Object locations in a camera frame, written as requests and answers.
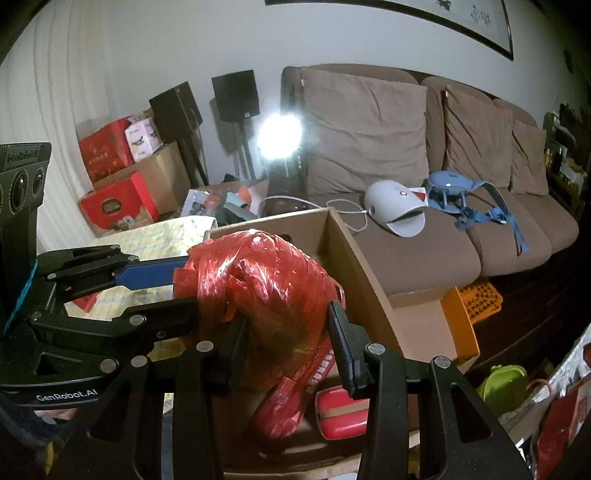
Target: open cardboard box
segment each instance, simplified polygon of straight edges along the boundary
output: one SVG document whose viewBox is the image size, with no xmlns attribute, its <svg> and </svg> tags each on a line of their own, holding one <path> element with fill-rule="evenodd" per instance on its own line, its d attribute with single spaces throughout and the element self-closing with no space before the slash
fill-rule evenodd
<svg viewBox="0 0 591 480">
<path fill-rule="evenodd" d="M 465 330 L 464 322 L 472 328 L 463 306 L 459 309 L 453 295 L 448 297 L 442 296 L 441 292 L 428 292 L 387 298 L 347 226 L 334 209 L 317 209 L 252 220 L 211 230 L 206 233 L 205 238 L 216 239 L 248 229 L 259 229 L 274 235 L 287 234 L 295 246 L 321 263 L 345 291 L 349 320 L 363 326 L 372 341 L 421 360 L 429 361 L 440 354 L 460 362 L 468 356 L 470 359 L 474 358 L 469 348 L 464 350 L 462 335 L 452 333 L 457 330 L 451 327 L 452 324 L 462 325 L 459 329 L 462 332 Z M 419 324 L 413 324 L 412 320 L 416 320 L 415 315 L 425 314 L 426 320 L 417 322 L 425 322 L 427 332 L 436 332 L 437 336 L 441 336 L 444 348 L 439 347 L 437 338 L 421 348 L 422 340 L 429 335 L 426 335 L 425 330 L 419 333 Z M 333 368 L 319 389 L 338 384 L 338 372 Z M 320 480 L 357 471 L 363 437 L 338 442 L 324 440 L 318 431 L 313 408 L 308 409 L 293 437 L 292 446 L 286 450 L 281 463 L 273 464 L 247 452 L 240 445 L 240 435 L 263 397 L 263 393 L 239 389 L 231 398 L 214 399 L 214 425 L 226 479 L 256 477 Z M 412 399 L 409 402 L 409 412 L 412 430 L 418 427 L 418 414 Z M 416 445 L 416 435 L 410 439 L 410 443 Z"/>
</svg>

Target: cardboard box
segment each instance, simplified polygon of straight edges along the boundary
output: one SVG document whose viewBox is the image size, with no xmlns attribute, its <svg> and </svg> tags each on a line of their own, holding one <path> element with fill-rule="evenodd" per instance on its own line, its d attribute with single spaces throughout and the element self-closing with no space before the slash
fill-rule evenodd
<svg viewBox="0 0 591 480">
<path fill-rule="evenodd" d="M 153 155 L 162 147 L 151 118 L 144 118 L 126 128 L 125 138 L 136 162 Z"/>
<path fill-rule="evenodd" d="M 450 347 L 450 342 L 446 342 L 445 348 L 439 348 L 438 345 L 434 347 L 430 342 L 421 348 L 421 339 L 430 335 L 422 331 L 415 337 L 415 327 L 407 325 L 413 306 L 416 307 L 415 314 L 430 312 L 429 318 L 425 321 L 426 327 L 430 329 L 429 333 L 445 331 L 447 328 L 451 336 L 451 330 L 456 332 L 456 328 L 448 327 L 450 323 L 460 325 L 459 332 L 465 331 L 464 322 L 472 327 L 463 305 L 462 309 L 458 310 L 459 306 L 453 295 L 437 297 L 433 293 L 421 293 L 422 298 L 421 294 L 401 297 L 396 309 L 393 309 L 392 302 L 395 303 L 396 299 L 386 297 L 348 228 L 334 209 L 288 213 L 229 225 L 207 232 L 205 238 L 216 239 L 251 228 L 275 235 L 286 233 L 291 236 L 295 246 L 321 263 L 345 290 L 349 320 L 363 326 L 373 341 L 383 343 L 399 353 L 408 351 L 407 356 L 420 356 L 421 359 L 430 360 L 438 354 L 449 354 L 450 358 L 459 361 L 474 357 L 470 348 L 463 349 L 463 334 L 459 333 L 457 338 L 460 346 L 455 352 Z M 421 307 L 422 302 L 428 305 Z M 456 315 L 460 317 L 458 321 L 455 321 Z M 333 368 L 319 388 L 338 384 L 338 372 Z M 281 463 L 273 464 L 254 457 L 240 447 L 239 437 L 263 396 L 263 393 L 240 389 L 232 398 L 214 399 L 214 423 L 226 479 L 253 476 L 258 479 L 281 477 L 290 480 L 320 480 L 357 471 L 364 438 L 357 437 L 339 442 L 324 440 L 318 431 L 313 408 L 308 410 L 301 422 L 293 437 L 292 447 L 286 450 Z M 410 430 L 415 430 L 418 427 L 418 413 L 416 403 L 412 401 L 409 403 L 409 415 Z M 410 442 L 413 445 L 417 444 L 417 432 L 413 432 Z"/>
<path fill-rule="evenodd" d="M 84 195 L 79 205 L 98 236 L 149 225 L 159 217 L 140 172 Z"/>
<path fill-rule="evenodd" d="M 94 184 L 96 189 L 127 179 L 139 171 L 160 214 L 183 206 L 191 182 L 176 142 L 163 146 L 154 155 Z"/>
<path fill-rule="evenodd" d="M 457 288 L 391 295 L 388 300 L 392 331 L 406 358 L 430 362 L 444 355 L 462 373 L 474 364 L 480 349 Z"/>
<path fill-rule="evenodd" d="M 129 125 L 130 122 L 122 118 L 78 142 L 82 161 L 92 183 L 134 164 L 125 139 L 125 129 Z"/>
</svg>

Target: white helmet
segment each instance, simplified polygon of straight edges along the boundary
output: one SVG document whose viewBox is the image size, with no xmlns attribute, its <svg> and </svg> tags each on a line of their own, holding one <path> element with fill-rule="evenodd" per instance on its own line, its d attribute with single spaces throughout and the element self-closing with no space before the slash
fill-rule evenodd
<svg viewBox="0 0 591 480">
<path fill-rule="evenodd" d="M 396 235 L 415 236 L 425 227 L 427 205 L 397 181 L 371 184 L 363 202 L 371 218 Z"/>
</svg>

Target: blue harness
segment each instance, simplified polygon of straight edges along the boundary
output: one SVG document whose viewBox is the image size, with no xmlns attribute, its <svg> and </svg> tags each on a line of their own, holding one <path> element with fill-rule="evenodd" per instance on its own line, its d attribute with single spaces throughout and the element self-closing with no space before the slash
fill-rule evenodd
<svg viewBox="0 0 591 480">
<path fill-rule="evenodd" d="M 471 209 L 466 204 L 466 196 L 479 187 L 483 187 L 498 205 L 485 214 Z M 517 256 L 529 251 L 530 248 L 517 225 L 517 220 L 510 213 L 505 200 L 493 184 L 483 180 L 469 180 L 451 171 L 436 171 L 429 175 L 426 190 L 429 206 L 455 216 L 458 230 L 464 231 L 474 223 L 506 223 L 515 235 Z"/>
</svg>

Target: blue gripper pad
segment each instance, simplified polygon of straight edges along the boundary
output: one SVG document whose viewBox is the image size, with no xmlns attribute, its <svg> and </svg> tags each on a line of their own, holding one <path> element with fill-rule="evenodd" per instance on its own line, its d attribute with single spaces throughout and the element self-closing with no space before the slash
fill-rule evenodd
<svg viewBox="0 0 591 480">
<path fill-rule="evenodd" d="M 174 257 L 131 262 L 115 276 L 115 284 L 130 290 L 172 285 L 174 269 L 183 268 L 188 259 L 188 257 Z"/>
</svg>

